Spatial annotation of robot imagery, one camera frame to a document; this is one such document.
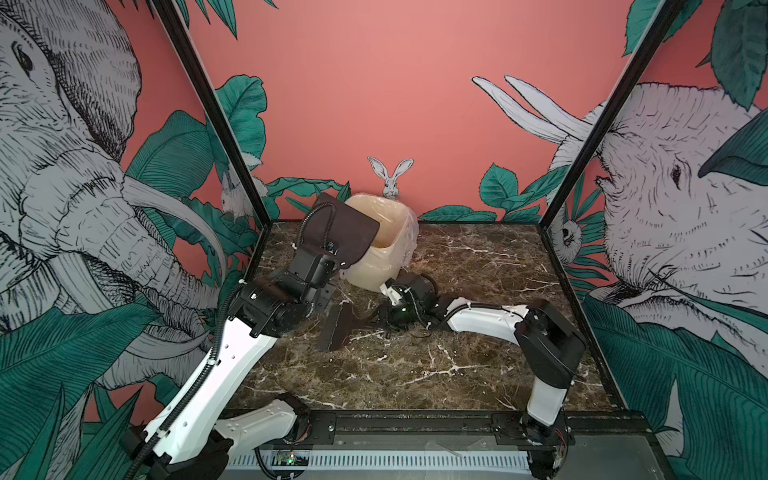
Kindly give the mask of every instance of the black cable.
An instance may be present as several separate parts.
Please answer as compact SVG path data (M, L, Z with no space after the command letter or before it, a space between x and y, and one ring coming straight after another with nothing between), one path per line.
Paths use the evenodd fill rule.
M321 211L323 208L331 209L331 214L328 216L328 221L326 221L326 229L323 231L323 250L328 247L328 236L331 232L333 219L336 218L336 205L330 202L323 202L321 204L315 205L315 207L313 207L313 209L307 213L306 217L304 217L304 220L301 220L301 225L299 225L299 233L296 235L296 241L294 242L297 247L304 241L304 230L306 229L306 225L309 223L310 218L312 218L314 214Z
M261 450L259 450L259 447L256 447L253 449L253 453L256 454L256 462L259 464L259 468L261 469L261 472L267 476L267 478L271 478L271 480L277 480L278 475L275 475L274 473L270 472L266 469L266 464L264 463L264 459L261 458ZM303 474L306 470L296 470L295 472L286 472L285 475L280 475L280 478L290 478L291 474L293 474L293 477L296 478L299 475Z
M214 344L210 348L210 355L208 355L208 359L218 359L219 358L219 351L221 351L221 342L224 337L224 326L227 323L227 311L230 308L230 304L232 303L232 300L234 300L235 296L243 289L244 283L238 283L227 295L227 298L224 299L221 305L219 305L218 311L216 312L216 336L214 337ZM176 419L179 415L184 411L184 409L187 407L189 402L192 401L192 398L195 396L198 390L200 390L200 387L203 386L205 383L205 380L210 375L211 370L214 369L214 365L211 365L210 363L206 363L206 365L203 367L203 369L200 371L200 374L197 376L197 378L192 383L192 386L187 390L186 393L184 393L184 396L181 397L181 400L179 400L179 403L176 404L173 410L170 411L168 416L165 418L165 420L160 424L160 427L157 429L158 431L165 431L167 432L171 425L174 424ZM152 453L152 450L154 449L155 445L160 441L160 436L155 432L149 440L144 444L143 447L141 447L141 450L139 450L139 453L136 455L136 457L131 462L131 466L128 468L128 471L125 472L125 476L123 477L123 480L133 480L134 476L136 476L136 473L139 471L139 468L144 464L144 460L147 459L149 454Z

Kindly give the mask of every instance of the elephant ear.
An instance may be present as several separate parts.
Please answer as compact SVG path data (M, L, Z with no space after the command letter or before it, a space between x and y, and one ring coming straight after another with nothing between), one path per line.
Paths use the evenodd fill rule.
M141 73L125 30L104 0L0 0L40 45L93 138L119 159L134 130Z

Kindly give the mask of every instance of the rabbit illustration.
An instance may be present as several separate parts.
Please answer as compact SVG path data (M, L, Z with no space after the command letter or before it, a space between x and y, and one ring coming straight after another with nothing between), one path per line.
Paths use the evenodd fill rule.
M373 173L384 179L384 191L382 196L384 198L389 198L390 200L397 200L397 197L400 195L400 189L397 187L397 179L400 175L407 172L410 167L413 167L413 159L408 158L400 162L395 169L395 173L392 174L391 177L383 163L376 160L374 157L368 157L368 161L371 162Z

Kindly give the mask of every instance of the pink wall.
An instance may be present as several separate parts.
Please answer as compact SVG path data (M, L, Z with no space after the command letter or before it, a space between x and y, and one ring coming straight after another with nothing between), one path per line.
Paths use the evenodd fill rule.
M255 175L350 181L353 193L381 194L366 158L390 173L413 158L399 199L422 214L446 204L488 210L478 185L493 163L514 171L521 189L546 173L557 146L515 126L471 79L512 93L504 75L513 75L583 117L627 61L631 0L326 0L277 2L279 10L235 0L237 38L188 3L214 87L238 74L264 81L267 142ZM299 217L284 201L282 217Z

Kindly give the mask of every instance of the black metal frame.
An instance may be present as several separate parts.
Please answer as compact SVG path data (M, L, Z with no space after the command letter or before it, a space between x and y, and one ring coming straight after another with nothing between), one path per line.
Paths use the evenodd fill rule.
M227 117L221 110L221 105L216 97L216 91L208 81L208 76L203 69L200 59L197 57L194 45L187 35L187 28L176 12L174 1L154 0L154 7L160 20L163 22L163 26L165 27L170 42L174 44L176 53L184 66L184 70L187 71L187 76L197 92L200 103L203 104L203 109L205 110L211 125L214 127L214 131L216 131L216 135L219 137L224 152L226 152L230 162L232 162L232 166L237 172L237 176L240 178L240 182L245 189L248 200L250 200L253 205L253 211L256 214L256 218L259 223L261 223L261 229L268 231L269 226L272 225L270 215L266 211L264 202L261 201L259 192L253 185L250 171L245 165L243 155L240 152L240 147L237 145L237 139L230 129ZM259 243L261 243L263 237L266 236L261 232L259 235Z
M658 15L650 24L642 42L637 47L637 51L624 70L624 74L621 75L621 79L616 84L611 97L608 98L603 113L598 118L598 121L595 122L592 131L589 132L589 136L571 165L571 169L565 175L562 185L541 218L539 225L545 230L552 225L554 216L558 214L560 208L568 199L568 195L571 194L576 182L578 182L579 177L584 173L584 169L594 157L594 152L598 149L605 134L608 133L608 130L621 111L621 107L640 80L640 76L645 71L659 45L661 45L664 36L669 31L672 22L677 18L685 2L686 0L665 0L664 4L660 7Z

